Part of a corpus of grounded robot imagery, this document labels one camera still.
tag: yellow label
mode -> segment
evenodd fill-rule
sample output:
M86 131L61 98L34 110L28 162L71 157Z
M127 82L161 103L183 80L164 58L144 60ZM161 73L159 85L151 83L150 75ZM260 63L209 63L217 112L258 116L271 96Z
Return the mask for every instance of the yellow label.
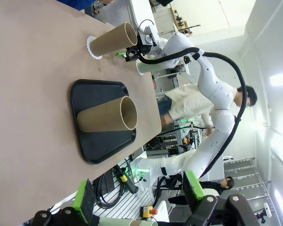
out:
M128 178L127 178L125 175L123 175L123 176L121 176L121 180L122 180L123 182L126 182L126 181L128 180Z

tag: person in black shirt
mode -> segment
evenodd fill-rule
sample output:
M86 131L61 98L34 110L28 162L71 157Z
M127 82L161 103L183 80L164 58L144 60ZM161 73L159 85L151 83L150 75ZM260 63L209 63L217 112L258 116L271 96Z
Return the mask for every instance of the person in black shirt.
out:
M205 181L199 182L202 188L212 188L215 189L219 195L222 194L223 191L229 190L234 187L234 179L232 177L227 177L225 180L221 181L221 183ZM175 196L168 199L170 203L179 204L179 205L187 205L188 202L184 195Z

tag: brown tabletop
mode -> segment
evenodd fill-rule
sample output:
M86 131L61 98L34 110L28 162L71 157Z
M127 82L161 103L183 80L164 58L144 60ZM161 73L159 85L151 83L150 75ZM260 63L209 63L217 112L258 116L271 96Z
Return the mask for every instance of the brown tabletop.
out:
M0 0L0 226L32 218L161 131L150 74L87 50L89 35L112 28L55 0ZM69 100L77 79L121 81L137 108L135 142L98 165L79 153Z

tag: screw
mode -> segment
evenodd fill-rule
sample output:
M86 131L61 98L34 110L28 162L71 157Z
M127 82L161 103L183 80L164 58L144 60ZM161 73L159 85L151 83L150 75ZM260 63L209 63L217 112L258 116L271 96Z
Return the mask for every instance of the screw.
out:
M207 200L208 200L209 202L213 202L213 201L214 201L213 197L208 197Z

